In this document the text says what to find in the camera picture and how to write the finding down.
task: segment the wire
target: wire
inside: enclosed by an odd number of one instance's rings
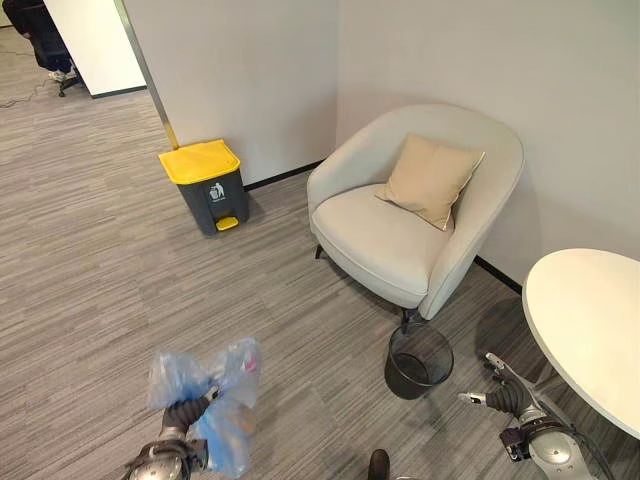
[[[31,99],[38,94],[38,90],[43,88],[46,84],[47,84],[47,80],[45,79],[42,83],[39,83],[37,85],[35,85],[33,87],[33,92],[31,92],[31,94],[28,97],[25,98],[12,98],[11,100],[9,100],[6,103],[0,103],[0,108],[11,108],[13,107],[15,104],[17,103],[28,103],[31,101]]]
[[[29,57],[33,56],[33,53],[11,52],[11,51],[4,51],[4,50],[0,50],[0,53],[13,54],[13,55],[23,55],[23,56],[29,56]],[[30,102],[31,99],[35,95],[38,94],[38,90],[40,88],[44,88],[46,83],[47,83],[47,80],[45,79],[42,83],[39,83],[39,84],[35,85],[33,87],[33,91],[31,92],[31,94],[28,97],[25,97],[25,98],[12,98],[11,100],[9,100],[6,103],[0,103],[0,108],[11,108],[17,103],[28,103],[28,102]]]
[[[591,440],[587,435],[578,431],[575,427],[570,429],[569,432],[576,438],[578,438],[582,443],[587,447],[589,453],[593,455],[596,462],[600,465],[602,472],[605,474],[608,480],[615,480],[613,476],[613,472],[611,471],[611,467],[609,466],[609,462],[607,462],[607,458],[602,453],[602,450],[596,445],[596,443]]]

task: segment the black wastebasket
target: black wastebasket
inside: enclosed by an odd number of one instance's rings
[[[389,340],[384,378],[398,397],[413,400],[444,382],[453,369],[447,339],[427,323],[406,323]]]

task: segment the gray carpet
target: gray carpet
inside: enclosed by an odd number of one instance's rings
[[[18,49],[0,30],[0,51]],[[0,55],[0,103],[45,81],[33,58]],[[363,479],[375,448],[423,479],[538,478],[502,451],[506,415],[455,400],[493,387],[479,349],[531,377],[544,362],[520,298],[485,271],[433,320],[451,378],[403,401],[383,379],[398,309],[313,259],[306,175],[254,190],[251,221],[205,239],[156,158],[168,145],[147,92],[62,99],[45,82],[0,116],[0,478],[118,478],[158,433],[156,349],[206,362],[245,335],[265,358],[247,479]],[[638,478],[637,440],[555,396],[620,479]]]

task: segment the plastic bag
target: plastic bag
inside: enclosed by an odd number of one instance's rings
[[[209,469],[238,478],[249,468],[261,368],[262,354],[253,338],[229,345],[208,368],[189,354],[159,352],[149,372],[148,404],[152,409],[167,408],[217,386],[218,398],[196,422],[194,432],[207,439]]]
[[[195,400],[213,386],[214,375],[207,372],[193,355],[158,352],[149,370],[147,404],[155,410],[176,402]]]

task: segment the sneaker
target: sneaker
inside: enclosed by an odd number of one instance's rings
[[[376,450],[369,461],[369,475],[367,480],[389,480],[391,462],[384,450]]]
[[[63,82],[67,76],[60,70],[56,70],[55,72],[49,72],[49,78],[54,82]]]

